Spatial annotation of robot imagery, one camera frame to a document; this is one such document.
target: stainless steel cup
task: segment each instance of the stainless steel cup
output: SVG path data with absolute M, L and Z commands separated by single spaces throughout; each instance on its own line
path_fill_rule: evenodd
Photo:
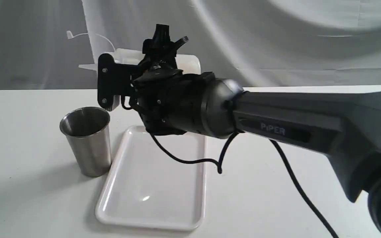
M 99 107 L 82 107 L 65 115 L 60 130 L 67 137 L 82 174 L 99 177 L 110 169 L 110 114 Z

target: cup rim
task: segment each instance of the cup rim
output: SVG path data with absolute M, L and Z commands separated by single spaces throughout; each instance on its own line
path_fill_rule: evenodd
M 108 116 L 107 124 L 106 124 L 103 128 L 101 128 L 99 131 L 97 131 L 97 132 L 95 132 L 95 133 L 92 133 L 92 134 L 89 134 L 89 135 L 86 135 L 86 136 L 76 137 L 76 136 L 72 136 L 72 135 L 66 134 L 66 132 L 62 129 L 62 123 L 65 121 L 65 118 L 67 118 L 68 115 L 70 115 L 70 114 L 72 114 L 72 113 L 74 113 L 74 112 L 76 112 L 76 111 L 78 111 L 78 110 L 83 110 L 83 109 L 85 109 L 85 108 L 98 109 L 98 110 L 104 112 L 104 113 Z M 103 108 L 100 108 L 100 107 L 93 107 L 93 106 L 91 106 L 91 107 L 80 107 L 80 108 L 77 108 L 77 109 L 75 109 L 75 110 L 72 110 L 71 112 L 69 112 L 69 113 L 67 113 L 65 116 L 63 116 L 63 118 L 62 118 L 61 121 L 60 121 L 59 128 L 60 128 L 61 133 L 64 134 L 65 136 L 67 136 L 67 137 L 84 138 L 84 137 L 90 137 L 90 136 L 92 136 L 92 135 L 98 134 L 98 133 L 100 133 L 101 131 L 103 131 L 103 130 L 108 126 L 108 124 L 110 124 L 110 120 L 111 120 L 110 113 L 108 113 L 108 111 L 105 110 L 105 109 L 103 109 Z

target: white table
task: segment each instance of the white table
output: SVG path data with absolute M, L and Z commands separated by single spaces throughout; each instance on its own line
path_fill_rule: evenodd
M 0 91 L 1 238 L 330 237 L 294 188 L 272 144 L 251 134 L 233 141 L 222 175 L 207 165 L 206 216 L 194 232 L 99 223 L 94 208 L 105 176 L 81 175 L 59 132 L 63 115 L 90 105 L 97 106 L 96 90 Z M 121 108 L 111 113 L 112 151 L 133 124 L 141 124 L 137 113 Z M 223 143 L 209 138 L 208 155 L 218 158 Z M 366 194 L 355 204 L 348 202 L 323 155 L 283 149 L 307 195 L 340 237 L 381 237 L 369 217 Z

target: tray rim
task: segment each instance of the tray rim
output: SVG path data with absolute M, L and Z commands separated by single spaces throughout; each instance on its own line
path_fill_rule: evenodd
M 112 161 L 112 165 L 111 167 L 112 168 L 116 168 L 118 166 L 121 166 L 120 163 L 121 163 L 121 159 L 127 149 L 127 145 L 129 143 L 129 140 L 131 138 L 131 134 L 129 133 L 130 131 L 132 130 L 136 130 L 136 129 L 144 129 L 144 126 L 142 125 L 132 125 L 130 127 L 128 127 L 122 137 L 121 137 L 121 142 L 120 142 L 120 147 L 118 148 L 118 151 L 115 152 L 115 156 L 114 156 L 114 159 Z M 203 135 L 199 135 L 199 134 L 195 134 L 197 136 L 200 136 L 201 137 L 201 140 L 202 140 L 202 146 L 203 146 L 203 150 L 204 150 L 204 158 L 207 156 L 207 139 L 206 139 L 206 136 L 203 136 Z M 99 199 L 97 201 L 97 204 L 95 206 L 95 217 L 97 218 L 97 220 L 99 220 L 99 222 L 101 223 L 104 223 L 104 224 L 107 224 L 107 225 L 118 225 L 118 226 L 130 226 L 130 227 L 136 227 L 136 228 L 150 228 L 150 229 L 167 229 L 167 230 L 177 230 L 177 231 L 192 231 L 192 230 L 195 230 L 196 228 L 198 228 L 204 218 L 205 218 L 205 205 L 206 205 L 206 190 L 207 190 L 207 167 L 205 165 L 205 163 L 201 163 L 200 164 L 201 168 L 202 168 L 202 199 L 201 199 L 201 210 L 200 210 L 200 217 L 198 218 L 198 220 L 194 223 L 192 223 L 191 225 L 189 226 L 175 226 L 175 225 L 172 225 L 172 224 L 169 224 L 169 223 L 165 223 L 165 224 L 156 224 L 156 223 L 136 223 L 136 222 L 128 222 L 128 221 L 125 221 L 125 220 L 107 220 L 106 219 L 106 216 L 104 216 L 104 214 L 102 213 L 102 210 L 99 209 L 103 203 L 103 198 L 104 198 L 104 194 L 106 193 L 108 187 L 109 187 L 109 183 L 110 183 L 110 179 L 112 176 L 113 176 L 113 173 L 115 173 L 115 170 L 116 169 L 110 169 L 110 171 L 108 172 L 108 175 L 106 177 L 106 180 L 104 182 L 104 185 L 102 187 L 102 190 L 101 190 L 101 193 L 100 193 L 100 196 L 99 196 Z

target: white tray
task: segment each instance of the white tray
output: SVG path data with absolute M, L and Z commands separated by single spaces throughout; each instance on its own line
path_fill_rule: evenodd
M 198 134 L 157 137 L 184 160 L 204 158 Z M 101 223 L 193 230 L 204 218 L 205 167 L 181 164 L 158 148 L 142 126 L 127 129 L 111 166 L 95 215 Z

